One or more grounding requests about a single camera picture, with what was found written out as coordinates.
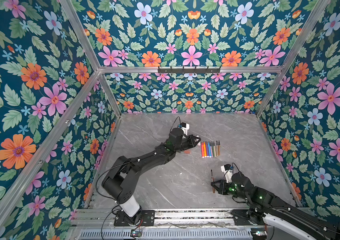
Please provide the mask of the brown pen pink cap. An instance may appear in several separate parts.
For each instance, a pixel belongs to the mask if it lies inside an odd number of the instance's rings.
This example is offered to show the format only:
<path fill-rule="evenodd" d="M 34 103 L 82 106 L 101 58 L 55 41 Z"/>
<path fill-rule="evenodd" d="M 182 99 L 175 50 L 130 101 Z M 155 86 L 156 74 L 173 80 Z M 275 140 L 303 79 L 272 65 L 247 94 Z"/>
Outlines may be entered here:
<path fill-rule="evenodd" d="M 213 189 L 213 194 L 215 194 L 216 190 L 215 190 L 215 187 L 214 187 L 214 175 L 213 175 L 213 170 L 211 170 L 211 186 L 212 186 L 212 189 Z"/>

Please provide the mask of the red highlighter pen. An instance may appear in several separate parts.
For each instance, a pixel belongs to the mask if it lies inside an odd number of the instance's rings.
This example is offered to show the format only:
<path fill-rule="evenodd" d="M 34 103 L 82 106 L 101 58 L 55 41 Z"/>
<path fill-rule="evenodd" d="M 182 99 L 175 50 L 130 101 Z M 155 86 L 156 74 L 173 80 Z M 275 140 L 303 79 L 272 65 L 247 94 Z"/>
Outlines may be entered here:
<path fill-rule="evenodd" d="M 205 148 L 204 148 L 204 143 L 201 143 L 201 155 L 202 155 L 202 158 L 205 158 Z"/>

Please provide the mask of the orange highlighter pen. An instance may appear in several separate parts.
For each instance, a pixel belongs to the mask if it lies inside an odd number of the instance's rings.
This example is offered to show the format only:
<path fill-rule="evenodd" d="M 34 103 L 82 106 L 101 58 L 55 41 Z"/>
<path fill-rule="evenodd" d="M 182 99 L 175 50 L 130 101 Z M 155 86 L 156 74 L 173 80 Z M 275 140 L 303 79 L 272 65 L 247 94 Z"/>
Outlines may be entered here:
<path fill-rule="evenodd" d="M 204 151 L 204 158 L 208 157 L 208 153 L 207 153 L 207 148 L 206 148 L 206 143 L 203 142 L 203 151 Z"/>

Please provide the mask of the brown pen tan cap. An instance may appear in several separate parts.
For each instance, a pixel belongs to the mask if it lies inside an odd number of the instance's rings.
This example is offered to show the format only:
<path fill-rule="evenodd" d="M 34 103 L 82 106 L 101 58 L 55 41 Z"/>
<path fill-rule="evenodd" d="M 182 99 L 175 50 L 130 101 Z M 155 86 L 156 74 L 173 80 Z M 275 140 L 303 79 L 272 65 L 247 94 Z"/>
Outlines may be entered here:
<path fill-rule="evenodd" d="M 216 156 L 219 156 L 219 141 L 215 142 Z"/>

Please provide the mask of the tan brown pen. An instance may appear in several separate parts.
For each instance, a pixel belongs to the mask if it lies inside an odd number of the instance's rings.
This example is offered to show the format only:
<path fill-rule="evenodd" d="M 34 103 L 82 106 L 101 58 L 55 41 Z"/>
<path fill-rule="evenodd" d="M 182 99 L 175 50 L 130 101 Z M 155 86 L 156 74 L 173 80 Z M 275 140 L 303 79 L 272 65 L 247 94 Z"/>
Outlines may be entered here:
<path fill-rule="evenodd" d="M 217 142 L 217 155 L 220 156 L 221 155 L 221 145 L 220 145 L 220 141 Z"/>

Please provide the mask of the beige pen pink cap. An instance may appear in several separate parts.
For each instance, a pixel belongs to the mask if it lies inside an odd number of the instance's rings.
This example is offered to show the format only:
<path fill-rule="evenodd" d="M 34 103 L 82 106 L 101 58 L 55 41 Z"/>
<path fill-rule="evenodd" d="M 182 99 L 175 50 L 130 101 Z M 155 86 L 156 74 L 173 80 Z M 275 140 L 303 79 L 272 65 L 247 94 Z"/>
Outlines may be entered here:
<path fill-rule="evenodd" d="M 214 141 L 214 156 L 217 157 L 217 142 Z"/>

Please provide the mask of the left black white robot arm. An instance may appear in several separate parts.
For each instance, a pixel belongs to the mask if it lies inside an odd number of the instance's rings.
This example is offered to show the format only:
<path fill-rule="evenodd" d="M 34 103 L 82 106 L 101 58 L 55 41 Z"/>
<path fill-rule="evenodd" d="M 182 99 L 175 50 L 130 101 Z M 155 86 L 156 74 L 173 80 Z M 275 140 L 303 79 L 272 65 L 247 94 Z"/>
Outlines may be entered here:
<path fill-rule="evenodd" d="M 153 151 L 139 157 L 117 158 L 102 181 L 102 188 L 121 207 L 119 217 L 129 225 L 137 225 L 142 219 L 143 210 L 134 197 L 139 178 L 145 172 L 169 163 L 177 153 L 195 148 L 201 138 L 186 135 L 181 128 L 173 128 L 169 137 Z"/>

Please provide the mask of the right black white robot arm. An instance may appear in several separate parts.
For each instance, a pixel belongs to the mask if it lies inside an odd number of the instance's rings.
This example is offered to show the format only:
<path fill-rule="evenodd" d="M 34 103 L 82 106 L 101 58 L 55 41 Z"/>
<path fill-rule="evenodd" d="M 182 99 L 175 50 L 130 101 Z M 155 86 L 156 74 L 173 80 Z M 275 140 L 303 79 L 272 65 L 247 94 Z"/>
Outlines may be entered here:
<path fill-rule="evenodd" d="M 340 223 L 320 220 L 288 204 L 255 186 L 242 172 L 233 174 L 229 183 L 219 180 L 211 186 L 221 195 L 243 199 L 249 207 L 247 219 L 254 224 L 273 226 L 300 240 L 340 240 Z"/>

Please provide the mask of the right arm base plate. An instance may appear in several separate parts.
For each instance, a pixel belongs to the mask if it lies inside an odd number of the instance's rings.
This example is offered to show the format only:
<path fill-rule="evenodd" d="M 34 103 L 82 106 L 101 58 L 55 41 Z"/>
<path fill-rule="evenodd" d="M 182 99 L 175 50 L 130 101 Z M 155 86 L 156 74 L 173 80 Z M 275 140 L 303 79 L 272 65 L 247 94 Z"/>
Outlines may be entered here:
<path fill-rule="evenodd" d="M 230 214 L 233 216 L 234 222 L 238 226 L 263 226 L 264 221 L 262 214 L 252 209 L 231 210 Z"/>

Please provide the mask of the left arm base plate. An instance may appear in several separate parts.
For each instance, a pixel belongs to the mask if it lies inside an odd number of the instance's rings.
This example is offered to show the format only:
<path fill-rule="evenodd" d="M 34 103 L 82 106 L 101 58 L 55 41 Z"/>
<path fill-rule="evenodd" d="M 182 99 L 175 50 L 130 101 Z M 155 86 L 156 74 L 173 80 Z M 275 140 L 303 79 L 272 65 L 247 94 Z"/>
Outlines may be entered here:
<path fill-rule="evenodd" d="M 114 227 L 151 227 L 154 225 L 154 210 L 139 210 L 133 217 L 129 217 L 122 210 L 118 210 L 114 220 Z"/>

